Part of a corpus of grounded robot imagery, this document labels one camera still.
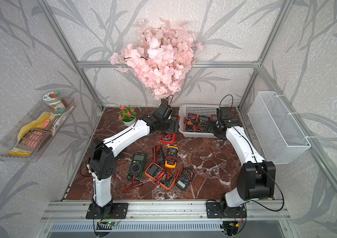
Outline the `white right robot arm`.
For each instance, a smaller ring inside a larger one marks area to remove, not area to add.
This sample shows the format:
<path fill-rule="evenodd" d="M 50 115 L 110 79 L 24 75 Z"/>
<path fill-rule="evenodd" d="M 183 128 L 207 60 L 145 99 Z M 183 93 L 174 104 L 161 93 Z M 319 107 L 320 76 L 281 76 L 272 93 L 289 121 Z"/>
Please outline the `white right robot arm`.
<path fill-rule="evenodd" d="M 235 208 L 251 200 L 273 197 L 276 167 L 266 161 L 248 139 L 244 128 L 231 116 L 229 107 L 219 107 L 217 119 L 212 118 L 208 132 L 232 144 L 241 163 L 236 188 L 224 196 L 224 206 Z"/>

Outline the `orange Victor 890F multimeter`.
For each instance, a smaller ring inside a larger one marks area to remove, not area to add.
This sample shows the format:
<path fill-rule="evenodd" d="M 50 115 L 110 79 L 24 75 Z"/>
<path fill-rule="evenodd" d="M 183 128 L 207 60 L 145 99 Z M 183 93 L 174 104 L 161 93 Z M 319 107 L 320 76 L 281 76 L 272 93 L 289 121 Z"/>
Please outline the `orange Victor 890F multimeter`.
<path fill-rule="evenodd" d="M 195 132 L 198 121 L 198 115 L 194 113 L 188 113 L 184 119 L 184 131 L 185 132 Z"/>

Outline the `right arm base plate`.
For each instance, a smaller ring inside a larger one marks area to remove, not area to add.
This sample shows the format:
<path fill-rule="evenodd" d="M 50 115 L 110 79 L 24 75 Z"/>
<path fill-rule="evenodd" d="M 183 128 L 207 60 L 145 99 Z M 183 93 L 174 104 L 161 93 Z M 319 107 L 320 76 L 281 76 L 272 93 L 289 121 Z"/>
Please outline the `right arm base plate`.
<path fill-rule="evenodd" d="M 220 201 L 209 199 L 206 201 L 207 218 L 247 218 L 245 206 L 229 207 L 224 199 Z"/>

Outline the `green XUXIN multimeter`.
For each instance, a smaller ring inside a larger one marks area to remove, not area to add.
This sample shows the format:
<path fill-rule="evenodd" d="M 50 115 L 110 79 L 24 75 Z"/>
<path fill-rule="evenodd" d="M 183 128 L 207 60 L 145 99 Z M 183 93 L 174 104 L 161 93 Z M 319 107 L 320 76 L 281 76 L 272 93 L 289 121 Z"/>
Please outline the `green XUXIN multimeter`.
<path fill-rule="evenodd" d="M 195 132 L 208 132 L 208 128 L 210 125 L 210 118 L 205 116 L 199 116 L 197 119 L 197 125 L 195 128 Z"/>

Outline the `red ANENG DT9205A multimeter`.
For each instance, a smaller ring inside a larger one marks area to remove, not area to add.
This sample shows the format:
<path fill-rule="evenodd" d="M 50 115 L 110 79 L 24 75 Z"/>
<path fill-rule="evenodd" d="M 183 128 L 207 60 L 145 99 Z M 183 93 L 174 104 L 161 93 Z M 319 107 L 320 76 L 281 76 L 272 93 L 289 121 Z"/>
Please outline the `red ANENG DT9205A multimeter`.
<path fill-rule="evenodd" d="M 164 131 L 160 135 L 160 142 L 161 143 L 174 144 L 175 139 L 176 139 L 176 133 L 175 132 Z"/>

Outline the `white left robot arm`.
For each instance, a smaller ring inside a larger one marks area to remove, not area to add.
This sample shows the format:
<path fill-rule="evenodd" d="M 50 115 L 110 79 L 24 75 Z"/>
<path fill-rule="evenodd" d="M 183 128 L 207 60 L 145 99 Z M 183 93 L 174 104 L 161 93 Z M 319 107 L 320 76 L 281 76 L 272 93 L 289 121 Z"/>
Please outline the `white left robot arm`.
<path fill-rule="evenodd" d="M 155 131 L 175 128 L 170 119 L 171 106 L 161 104 L 151 115 L 144 115 L 121 132 L 91 145 L 88 157 L 89 171 L 94 184 L 94 204 L 100 208 L 112 204 L 111 180 L 116 172 L 116 158 L 129 145 Z"/>

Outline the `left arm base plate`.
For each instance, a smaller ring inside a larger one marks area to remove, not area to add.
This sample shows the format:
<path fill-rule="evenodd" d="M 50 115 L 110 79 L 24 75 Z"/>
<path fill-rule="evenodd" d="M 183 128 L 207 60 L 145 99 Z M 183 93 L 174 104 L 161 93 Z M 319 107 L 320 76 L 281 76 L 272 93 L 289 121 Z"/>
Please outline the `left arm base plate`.
<path fill-rule="evenodd" d="M 126 218 L 128 211 L 128 203 L 109 203 L 104 207 L 98 206 L 95 202 L 89 205 L 87 210 L 86 219 L 118 219 L 123 220 Z"/>

